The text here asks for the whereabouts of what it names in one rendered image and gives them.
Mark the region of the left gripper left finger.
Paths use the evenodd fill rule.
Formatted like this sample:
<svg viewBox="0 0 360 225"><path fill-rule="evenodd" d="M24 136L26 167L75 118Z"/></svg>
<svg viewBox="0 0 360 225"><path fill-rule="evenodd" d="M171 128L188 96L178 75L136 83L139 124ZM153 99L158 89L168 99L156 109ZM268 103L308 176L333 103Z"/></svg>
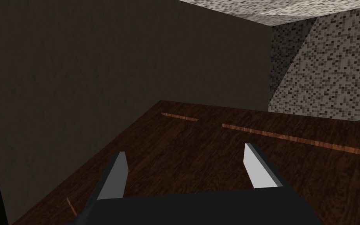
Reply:
<svg viewBox="0 0 360 225"><path fill-rule="evenodd" d="M87 206L97 200L122 198L128 176L128 163L125 152L117 152L112 156L95 186Z"/></svg>

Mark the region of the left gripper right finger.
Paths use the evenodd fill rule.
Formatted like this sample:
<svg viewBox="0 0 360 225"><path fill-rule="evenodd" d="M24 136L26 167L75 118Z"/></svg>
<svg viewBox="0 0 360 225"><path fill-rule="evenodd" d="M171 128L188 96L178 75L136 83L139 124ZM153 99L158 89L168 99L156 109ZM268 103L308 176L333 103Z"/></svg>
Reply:
<svg viewBox="0 0 360 225"><path fill-rule="evenodd" d="M263 151L251 143L246 143L243 155L244 167L254 189L287 187L290 184L265 157Z"/></svg>

